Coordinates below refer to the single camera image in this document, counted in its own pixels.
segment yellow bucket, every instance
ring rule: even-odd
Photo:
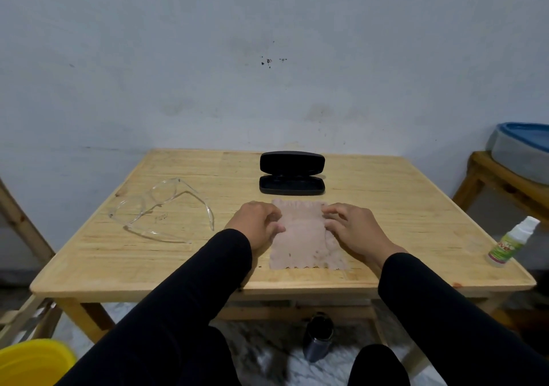
[[[59,341],[24,341],[0,350],[0,385],[53,386],[75,363],[76,356]]]

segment person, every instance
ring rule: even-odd
[[[449,385],[549,384],[549,364],[419,259],[393,244],[368,209],[323,208],[326,228],[381,269],[379,295]],[[280,210],[245,203],[180,268],[135,306],[57,383],[240,384],[223,335],[209,322],[251,270],[252,255],[279,231]],[[383,345],[364,347],[349,385],[409,385]]]

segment wooden table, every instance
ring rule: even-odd
[[[140,195],[160,181],[182,177],[208,197],[219,231],[242,203],[273,198],[259,191],[263,175],[259,157],[260,153],[250,152],[152,150],[45,266],[31,290],[54,298],[92,341],[98,341],[114,325],[100,302],[141,300],[212,236],[203,205],[190,197],[186,205],[168,206],[169,219],[159,225],[164,232],[179,231],[192,244],[158,242],[130,233],[108,217],[119,197]],[[307,199],[367,206],[393,242],[464,295],[478,298],[485,311],[497,308],[510,292],[535,285],[515,260],[504,268],[489,265],[484,255],[494,244],[491,237],[408,160],[326,155],[323,175],[326,194]],[[231,300],[378,298],[378,278],[351,256],[346,271],[270,270],[268,258],[267,250]],[[412,374],[422,367],[420,357],[416,350],[404,360]]]
[[[467,163],[467,176],[453,196],[466,211],[484,186],[496,190],[528,215],[549,224],[549,185],[530,181],[497,163],[489,152],[473,152]]]

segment blue lid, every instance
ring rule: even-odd
[[[549,124],[501,123],[498,130],[535,149],[549,153]]]

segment person's left hand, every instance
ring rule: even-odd
[[[240,231],[250,241],[251,250],[257,250],[277,233],[286,231],[283,225],[277,223],[281,216],[280,209],[271,203],[250,201],[240,207],[225,229]]]

